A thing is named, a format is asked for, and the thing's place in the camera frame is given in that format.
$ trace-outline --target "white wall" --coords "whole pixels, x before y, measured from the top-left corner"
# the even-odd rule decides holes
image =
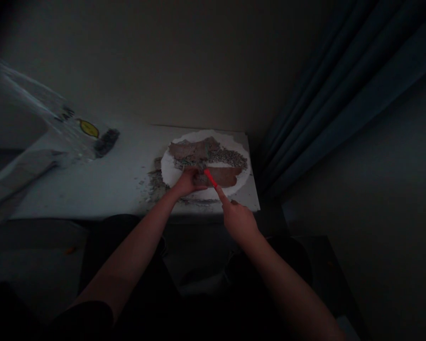
[[[334,0],[33,1],[0,58],[89,111],[245,131],[282,107]]]
[[[426,76],[283,200],[294,234],[326,234],[372,336],[426,340]]]

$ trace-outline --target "yellow sticker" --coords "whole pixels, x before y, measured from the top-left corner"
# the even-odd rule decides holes
[[[84,133],[96,138],[99,137],[99,130],[94,125],[92,125],[90,122],[87,122],[81,119],[79,120],[79,122],[80,122],[80,128],[82,129]]]

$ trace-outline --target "plastic bag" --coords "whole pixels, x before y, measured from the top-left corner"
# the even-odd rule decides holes
[[[76,160],[105,156],[120,133],[84,112],[75,112],[68,101],[47,86],[0,63],[0,97],[39,115],[71,146]]]

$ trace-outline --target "blue curtain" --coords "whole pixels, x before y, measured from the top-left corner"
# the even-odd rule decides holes
[[[259,194],[279,196],[425,73],[426,1],[340,1],[251,156]]]

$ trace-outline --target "red utensil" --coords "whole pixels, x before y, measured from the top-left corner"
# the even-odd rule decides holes
[[[204,169],[204,174],[210,180],[210,182],[212,183],[214,189],[216,189],[216,187],[218,186],[218,184],[216,183],[216,181],[213,180],[212,174],[210,173],[210,170],[208,168]]]

